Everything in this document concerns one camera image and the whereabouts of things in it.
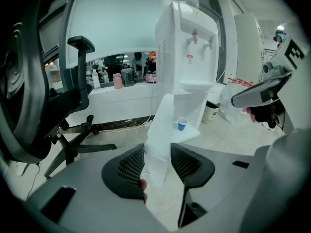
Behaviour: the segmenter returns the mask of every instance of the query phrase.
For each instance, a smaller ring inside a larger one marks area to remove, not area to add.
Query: blue and white cup
[[[188,123],[188,120],[184,117],[178,119],[178,130],[183,131]]]

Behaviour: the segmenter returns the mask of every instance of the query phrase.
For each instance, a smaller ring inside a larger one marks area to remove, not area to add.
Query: marble baseboard
[[[155,117],[155,115],[152,115],[149,120],[153,120],[154,117]],[[148,118],[149,118],[149,116],[143,116],[143,117],[138,117],[138,118],[134,118],[134,119],[100,123],[100,124],[94,124],[94,125],[96,125],[98,127],[99,131],[116,130],[116,129],[139,126],[142,123],[144,123],[145,121],[147,121]],[[85,128],[83,128],[79,125],[79,126],[67,129],[66,131],[59,129],[59,132],[60,133],[82,133],[84,130],[85,130]]]

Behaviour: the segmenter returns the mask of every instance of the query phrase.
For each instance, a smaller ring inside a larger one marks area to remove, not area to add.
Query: black office chair
[[[68,124],[65,118],[88,107],[86,54],[94,45],[83,36],[72,37],[68,44],[77,48],[78,88],[50,97],[38,35],[40,2],[34,0],[27,8],[22,23],[13,28],[3,65],[0,66],[0,149],[6,159],[38,163],[57,140],[63,149],[45,173],[50,174],[65,160],[74,162],[79,153],[114,150],[114,144],[80,145],[94,130],[93,116],[83,124],[86,130],[68,142],[58,130]]]

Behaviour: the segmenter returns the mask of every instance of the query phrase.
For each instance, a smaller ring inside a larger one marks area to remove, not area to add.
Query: floor
[[[221,115],[210,124],[201,123],[199,130],[201,134],[185,143],[196,147],[222,151],[229,153],[238,153],[245,155],[254,155],[258,147],[272,144],[282,135],[282,130],[276,128],[274,132],[264,128],[259,123],[253,123],[249,116],[242,116],[242,123],[232,125]],[[138,143],[143,143],[136,136],[136,130],[127,130],[121,132],[100,132],[98,135],[90,135],[84,144],[116,144],[118,148]],[[138,130],[139,137],[147,139],[147,128]],[[67,134],[67,140],[73,139],[77,134]],[[41,161],[40,170],[36,165],[28,165],[22,176],[16,174],[17,164],[11,162],[6,165],[1,160],[2,173],[11,189],[11,191],[21,199],[27,199],[32,185],[32,192],[40,187],[46,179],[43,174],[49,164],[61,150],[61,145],[53,145],[48,157]],[[63,163],[53,174],[61,171],[65,167]],[[146,166],[142,173],[148,179],[148,167]],[[155,187],[150,183],[145,191],[148,195],[146,207],[148,210],[169,230],[177,230],[177,220],[181,208],[183,196],[183,184],[169,164],[163,186]]]

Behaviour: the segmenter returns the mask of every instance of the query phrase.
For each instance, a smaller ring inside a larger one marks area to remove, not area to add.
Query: trash can
[[[202,117],[202,122],[210,123],[211,121],[215,120],[218,111],[219,111],[219,105],[214,104],[210,101],[207,101],[205,109],[204,109],[203,117]]]

